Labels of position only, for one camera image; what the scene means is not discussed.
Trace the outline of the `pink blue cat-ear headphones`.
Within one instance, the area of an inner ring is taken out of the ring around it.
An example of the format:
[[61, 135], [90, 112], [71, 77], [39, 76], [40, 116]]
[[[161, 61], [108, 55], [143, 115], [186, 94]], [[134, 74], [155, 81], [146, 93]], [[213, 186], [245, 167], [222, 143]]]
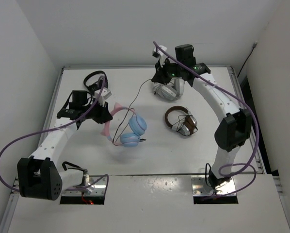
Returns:
[[145, 120], [135, 111], [134, 108], [128, 108], [122, 106], [118, 102], [115, 103], [113, 110], [111, 111], [111, 116], [114, 116], [116, 113], [122, 110], [128, 110], [133, 113], [132, 117], [129, 119], [128, 125], [132, 130], [131, 133], [125, 133], [120, 135], [120, 142], [113, 142], [113, 138], [110, 134], [110, 121], [104, 123], [104, 128], [101, 132], [109, 141], [113, 142], [115, 146], [123, 146], [126, 148], [136, 147], [140, 142], [145, 139], [141, 139], [141, 136], [145, 134], [147, 130], [147, 123]]

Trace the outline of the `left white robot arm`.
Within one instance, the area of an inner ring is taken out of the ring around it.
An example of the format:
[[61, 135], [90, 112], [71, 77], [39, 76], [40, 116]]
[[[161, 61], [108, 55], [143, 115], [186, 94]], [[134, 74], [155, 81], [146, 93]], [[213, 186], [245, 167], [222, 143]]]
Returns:
[[92, 119], [98, 124], [112, 120], [106, 99], [111, 95], [102, 88], [91, 95], [85, 90], [73, 90], [57, 113], [55, 125], [37, 150], [17, 164], [19, 193], [25, 198], [56, 200], [67, 191], [88, 192], [97, 182], [88, 171], [59, 158], [71, 136], [81, 124]]

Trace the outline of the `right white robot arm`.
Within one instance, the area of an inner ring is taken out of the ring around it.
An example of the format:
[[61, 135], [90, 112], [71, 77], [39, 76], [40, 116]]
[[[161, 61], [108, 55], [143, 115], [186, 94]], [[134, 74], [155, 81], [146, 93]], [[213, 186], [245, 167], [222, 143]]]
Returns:
[[217, 85], [209, 67], [197, 63], [190, 44], [177, 46], [176, 57], [168, 55], [166, 47], [155, 45], [152, 55], [157, 58], [152, 82], [155, 91], [174, 101], [185, 83], [197, 91], [216, 114], [219, 126], [214, 139], [218, 146], [213, 165], [206, 169], [205, 183], [211, 189], [228, 182], [234, 173], [235, 157], [250, 137], [254, 115], [231, 100], [231, 93]]

